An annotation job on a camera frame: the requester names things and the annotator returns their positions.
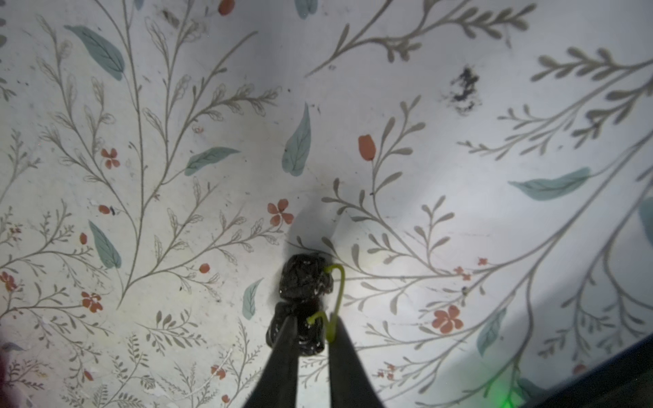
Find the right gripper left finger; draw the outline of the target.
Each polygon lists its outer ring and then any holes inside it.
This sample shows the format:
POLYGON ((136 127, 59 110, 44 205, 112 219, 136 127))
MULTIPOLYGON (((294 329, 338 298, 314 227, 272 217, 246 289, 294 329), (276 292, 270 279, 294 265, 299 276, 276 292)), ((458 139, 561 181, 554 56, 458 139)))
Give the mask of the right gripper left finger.
POLYGON ((244 408, 295 408, 299 370, 298 323, 285 319, 270 358, 244 408))

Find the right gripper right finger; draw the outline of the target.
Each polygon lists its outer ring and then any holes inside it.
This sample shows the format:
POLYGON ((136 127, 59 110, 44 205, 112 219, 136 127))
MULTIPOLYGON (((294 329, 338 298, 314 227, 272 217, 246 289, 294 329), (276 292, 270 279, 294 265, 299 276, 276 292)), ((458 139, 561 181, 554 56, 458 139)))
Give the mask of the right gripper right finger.
POLYGON ((328 345, 328 361, 332 408, 384 408, 340 318, 335 340, 328 345))

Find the small black grapes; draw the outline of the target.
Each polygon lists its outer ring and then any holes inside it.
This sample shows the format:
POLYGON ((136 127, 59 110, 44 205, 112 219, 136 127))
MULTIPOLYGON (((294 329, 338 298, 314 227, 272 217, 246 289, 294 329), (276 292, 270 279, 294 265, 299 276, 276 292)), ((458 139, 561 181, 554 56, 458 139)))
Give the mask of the small black grapes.
POLYGON ((319 355, 327 341, 335 340, 335 324, 329 323, 322 299, 333 292, 334 272, 345 278, 343 265, 328 263, 317 253, 301 253, 289 258, 279 282, 280 302, 267 329, 265 340, 270 348, 281 333, 288 317, 297 319, 299 354, 319 355))

